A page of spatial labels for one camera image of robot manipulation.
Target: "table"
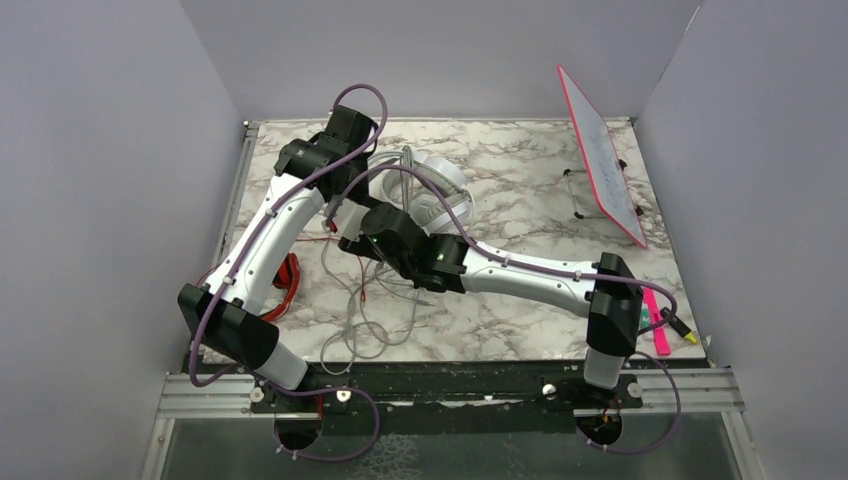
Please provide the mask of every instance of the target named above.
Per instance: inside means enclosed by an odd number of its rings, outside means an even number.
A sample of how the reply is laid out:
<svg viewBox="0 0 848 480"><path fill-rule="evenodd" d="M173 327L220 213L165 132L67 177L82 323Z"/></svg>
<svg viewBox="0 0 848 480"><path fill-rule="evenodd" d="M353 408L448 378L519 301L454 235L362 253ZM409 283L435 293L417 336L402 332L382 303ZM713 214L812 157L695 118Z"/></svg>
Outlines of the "table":
<svg viewBox="0 0 848 480"><path fill-rule="evenodd" d="M309 138L324 121L266 122L259 130L257 146L246 175L238 211L238 240L262 202L280 148L295 138ZM619 157L627 163L625 176L634 202L644 210L642 225L649 248L635 245L606 218L577 219L563 170L580 170L583 161L573 125L569 120L550 121L458 121L390 120L379 149L399 150L411 145L445 156L462 167L476 198L472 237L511 252L546 258L592 260L607 251L622 256L638 278L669 288L679 303L678 316L697 335L697 326L686 300L671 244L657 206L632 126L626 119L608 122ZM597 210L588 180L572 176L572 188L581 211ZM372 195L378 185L372 183ZM302 237L320 238L326 233L316 216ZM324 241L298 242L303 276L291 309L277 326L281 340L294 353L317 361L326 339L338 332L347 318L350 294L325 274L320 264ZM361 281L360 262L331 245L327 265L347 285ZM395 276L395 282L403 280ZM389 285L404 296L410 288ZM279 303L282 293L271 288L268 309ZM412 303L382 286L366 286L364 309L371 321L381 323L393 340L403 336ZM409 340L389 347L375 361L479 361L583 359L586 355L586 319L570 312L528 300L495 294L435 294L423 291L414 330ZM658 298L660 306L664 299ZM361 329L360 353L379 351L379 343ZM673 353L669 358L704 358L700 344L680 339L672 330L666 336ZM639 339L638 348L654 353L650 335ZM341 343L327 349L328 361L346 361L350 353ZM216 355L205 353L207 362Z"/></svg>

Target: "whiteboard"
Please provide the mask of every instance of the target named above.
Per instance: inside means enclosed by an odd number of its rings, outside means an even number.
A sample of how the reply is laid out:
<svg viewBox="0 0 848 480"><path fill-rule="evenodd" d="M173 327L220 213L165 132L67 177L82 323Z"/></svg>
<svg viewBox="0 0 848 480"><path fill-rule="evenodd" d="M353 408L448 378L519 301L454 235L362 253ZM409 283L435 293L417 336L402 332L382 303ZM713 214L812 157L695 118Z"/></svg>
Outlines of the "whiteboard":
<svg viewBox="0 0 848 480"><path fill-rule="evenodd" d="M645 232L642 231L639 216L633 208L630 190L627 189L624 173L618 165L618 155L615 153L604 117L595 110L562 65L559 65L557 70L562 90L565 92L565 101L571 112L571 120L577 131L577 143L580 144L580 152L586 162L595 201L604 215L621 227L634 242L642 248L648 248Z"/></svg>

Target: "white wall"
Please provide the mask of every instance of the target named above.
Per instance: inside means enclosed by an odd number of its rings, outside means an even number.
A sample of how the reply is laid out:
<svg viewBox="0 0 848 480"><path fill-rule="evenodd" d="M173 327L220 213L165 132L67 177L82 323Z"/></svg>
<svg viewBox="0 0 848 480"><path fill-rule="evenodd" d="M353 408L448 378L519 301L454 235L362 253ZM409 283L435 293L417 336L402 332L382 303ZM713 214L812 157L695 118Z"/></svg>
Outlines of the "white wall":
<svg viewBox="0 0 848 480"><path fill-rule="evenodd" d="M266 119L326 115L357 82L392 115L566 117L557 63L601 113L638 115L700 0L182 3L242 116Z"/></svg>
<svg viewBox="0 0 848 480"><path fill-rule="evenodd" d="M135 478L240 118L176 0L0 5L0 477Z"/></svg>
<svg viewBox="0 0 848 480"><path fill-rule="evenodd" d="M636 124L773 479L848 470L848 2L707 0Z"/></svg>

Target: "circular hole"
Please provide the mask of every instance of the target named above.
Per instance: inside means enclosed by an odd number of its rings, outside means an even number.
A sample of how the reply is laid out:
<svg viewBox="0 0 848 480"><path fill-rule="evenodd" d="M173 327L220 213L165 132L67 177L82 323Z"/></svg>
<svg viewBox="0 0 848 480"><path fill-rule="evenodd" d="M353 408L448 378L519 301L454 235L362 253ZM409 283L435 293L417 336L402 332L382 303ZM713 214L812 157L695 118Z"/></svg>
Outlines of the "circular hole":
<svg viewBox="0 0 848 480"><path fill-rule="evenodd" d="M297 420L290 422L277 422L274 434L289 450L303 450L312 445L318 439L318 430L303 427Z"/></svg>

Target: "gray cable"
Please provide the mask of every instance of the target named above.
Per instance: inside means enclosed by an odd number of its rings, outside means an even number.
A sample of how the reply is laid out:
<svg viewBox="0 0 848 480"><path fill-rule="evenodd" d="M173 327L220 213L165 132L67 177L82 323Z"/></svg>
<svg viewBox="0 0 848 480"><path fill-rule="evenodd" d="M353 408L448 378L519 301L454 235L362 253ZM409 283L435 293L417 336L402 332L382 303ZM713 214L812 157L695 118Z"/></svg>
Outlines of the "gray cable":
<svg viewBox="0 0 848 480"><path fill-rule="evenodd" d="M344 283L344 281L342 281L339 277L337 277L335 274L333 274L333 272L331 272L330 269L327 267L326 252L327 252L328 246L329 246L329 241L324 246L324 250L321 252L322 253L321 254L321 266L324 268L324 271L327 272L327 274L329 274L337 282L342 284L342 286L345 288L345 290L347 290L347 292L350 294L350 297L348 297L347 319L345 320L345 324L338 332L330 335L324 341L324 343L321 345L321 352L320 352L320 355L319 355L319 363L321 365L321 368L323 368L324 371L327 372L328 374L330 374L330 375L343 375L350 370L350 368L353 366L353 364L354 364L354 362L356 361L357 358L362 359L362 360L373 360L375 358L380 357L383 353L385 353L385 351L388 347L399 346L399 345L402 345L403 343L405 343L407 340L409 340L409 338L412 336L412 331L415 327L415 315L416 315L417 310L418 310L418 304L419 303L424 304L426 302L422 302L418 299L418 297L421 293L420 290L418 290L416 292L416 296L415 296L414 299L408 299L408 300L413 302L413 306L412 306L412 315L410 316L409 326L406 329L406 334L405 334L405 336L402 340L390 341L389 340L389 332L386 330L386 328L382 324L380 324L378 322L371 321L367 318L367 316L365 314L364 305L362 304L361 296L360 296L360 300L359 300L358 303L356 302L356 296L359 295L360 290L362 289L362 287L364 285L368 285L375 280L379 281L379 276L381 274L389 273L389 272L391 272L391 270L381 271L383 264L378 263L374 268L374 272L370 276L366 275L365 282L363 282L363 285L360 285L360 286L357 286L357 287L351 289L347 286L347 284ZM372 263L373 262L369 262L368 265L365 266L364 270L365 270L366 273L367 273L368 269L371 267ZM358 322L358 323L354 323L353 319L356 316L357 310L362 315L363 321ZM363 355L362 353L360 353L358 351L357 344L356 344L356 339L357 339L356 330L358 328L362 327L362 326L367 327L369 332L371 333L371 335L380 343L380 345L381 345L380 351L377 352L376 354ZM376 331L375 327L377 327L382 332ZM326 355L326 352L327 352L327 349L329 348L329 346L332 345L333 343L337 342L338 340L342 340L342 342L344 342L345 347L347 347L348 351L351 353L351 358L348 361L347 365L345 365L345 367L341 371L334 371L334 370L330 370L329 367L327 367L327 364L326 364L324 357Z"/></svg>
<svg viewBox="0 0 848 480"><path fill-rule="evenodd" d="M327 268L327 249L330 248L330 242L332 242L332 240L327 240L327 243L324 244L324 249L321 250L321 266L324 267L324 272L326 272L327 275L332 277L335 281L339 282L342 288L347 290L347 293L351 293L350 287L348 287L347 284L344 283L341 278L337 277L335 273L331 272L330 269Z"/></svg>

